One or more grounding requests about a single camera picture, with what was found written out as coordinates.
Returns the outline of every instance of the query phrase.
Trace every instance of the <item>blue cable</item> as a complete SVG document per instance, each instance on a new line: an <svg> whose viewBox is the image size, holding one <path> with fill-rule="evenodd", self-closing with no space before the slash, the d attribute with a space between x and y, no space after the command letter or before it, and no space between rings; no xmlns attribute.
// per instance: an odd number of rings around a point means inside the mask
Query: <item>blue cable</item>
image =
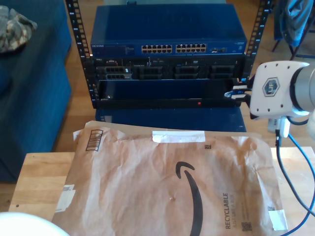
<svg viewBox="0 0 315 236"><path fill-rule="evenodd" d="M302 150L302 148L300 147L300 145L296 142L296 140L293 138L293 136L291 134L289 134L289 138L291 139L291 141L296 145L296 147L300 150L300 152L303 154L305 160L307 161L311 171L312 171L312 174L313 174L313 178L314 178L314 181L315 181L315 171L314 171L314 168L309 160L309 158L307 157L307 155L305 154L305 152ZM313 194L313 199L312 199L312 202L311 202L311 206L310 206L310 209L312 210L313 209L313 206L314 206L314 203L315 203L315 190L314 190L314 194ZM289 232L281 235L281 236L287 236L287 235L290 235L291 233L297 231L299 228L301 228L302 225L305 224L305 222L307 221L307 219L309 218L310 216L310 212L308 211L306 216L304 217L304 219L302 220L302 222L296 226L294 229L290 230Z"/></svg>

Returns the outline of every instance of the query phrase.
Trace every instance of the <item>wooden floor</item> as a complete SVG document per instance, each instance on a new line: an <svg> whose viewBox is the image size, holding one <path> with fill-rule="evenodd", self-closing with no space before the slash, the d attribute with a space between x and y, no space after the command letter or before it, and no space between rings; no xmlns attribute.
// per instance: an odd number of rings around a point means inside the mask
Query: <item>wooden floor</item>
<svg viewBox="0 0 315 236"><path fill-rule="evenodd" d="M258 0L227 0L228 3L233 3L241 20L247 39L250 38L254 19L257 13ZM87 35L87 40L90 42L93 22L96 12L96 6L102 5L102 0L79 0L81 15L84 22L84 28ZM308 35L300 53L315 55L315 47L312 43L314 36ZM271 50L275 42L273 40L273 15L270 15L266 24L260 48L257 53L253 72L257 67L268 61L288 60L290 52L285 42L281 42L272 53ZM298 59L307 61L315 65L315 60ZM67 112L64 116L63 126L60 130L58 139L56 140L54 151L74 151L73 135L76 130L82 129L86 122L94 120L95 110L92 107L90 96L88 93L86 81L81 67L78 51L75 43L72 44L69 56L66 61L66 71L72 87L72 98L69 101ZM267 132L267 121L254 121L250 119L249 109L246 105L241 107L244 122L248 132L257 132L262 135L263 139L271 146L274 145L275 135ZM312 146L315 148L315 143L309 138L306 127L292 127L291 133L303 146ZM283 146L292 146L289 140L283 141ZM15 185L0 184L0 212L8 209Z"/></svg>

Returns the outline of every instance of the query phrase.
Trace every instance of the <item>network switch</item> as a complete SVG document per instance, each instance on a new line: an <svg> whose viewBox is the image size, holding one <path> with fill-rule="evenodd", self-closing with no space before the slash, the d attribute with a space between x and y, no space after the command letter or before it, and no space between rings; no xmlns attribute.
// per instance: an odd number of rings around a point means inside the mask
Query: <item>network switch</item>
<svg viewBox="0 0 315 236"><path fill-rule="evenodd" d="M240 55L246 42L232 4L109 5L97 7L91 48L95 59Z"/></svg>

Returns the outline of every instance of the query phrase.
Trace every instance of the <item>amazon smile logo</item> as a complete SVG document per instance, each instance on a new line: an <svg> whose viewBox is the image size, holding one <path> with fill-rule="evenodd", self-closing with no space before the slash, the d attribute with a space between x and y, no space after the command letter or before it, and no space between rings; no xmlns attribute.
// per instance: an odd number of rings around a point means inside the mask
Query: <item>amazon smile logo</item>
<svg viewBox="0 0 315 236"><path fill-rule="evenodd" d="M192 169L193 171L195 170L195 168L187 162L184 162L184 161L177 162L175 170L176 170L176 175L179 179L181 179L182 166ZM191 176L191 174L188 171L184 171L184 173L190 185L191 194L192 194L192 203L193 203L193 218L192 218L190 236L199 236L201 232L202 220L203 220L201 195L200 195L198 186L195 180L193 179L193 177Z"/></svg>

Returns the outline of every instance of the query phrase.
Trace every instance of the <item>barcode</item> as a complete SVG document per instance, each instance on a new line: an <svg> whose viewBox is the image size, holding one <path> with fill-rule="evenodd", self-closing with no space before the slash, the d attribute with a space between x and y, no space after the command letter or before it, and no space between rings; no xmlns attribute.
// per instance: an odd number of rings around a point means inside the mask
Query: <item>barcode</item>
<svg viewBox="0 0 315 236"><path fill-rule="evenodd" d="M88 141L86 151L98 151L102 135L103 130L100 129L91 130L91 135Z"/></svg>
<svg viewBox="0 0 315 236"><path fill-rule="evenodd" d="M252 224L251 222L242 222L242 231L247 232L247 231L252 231Z"/></svg>

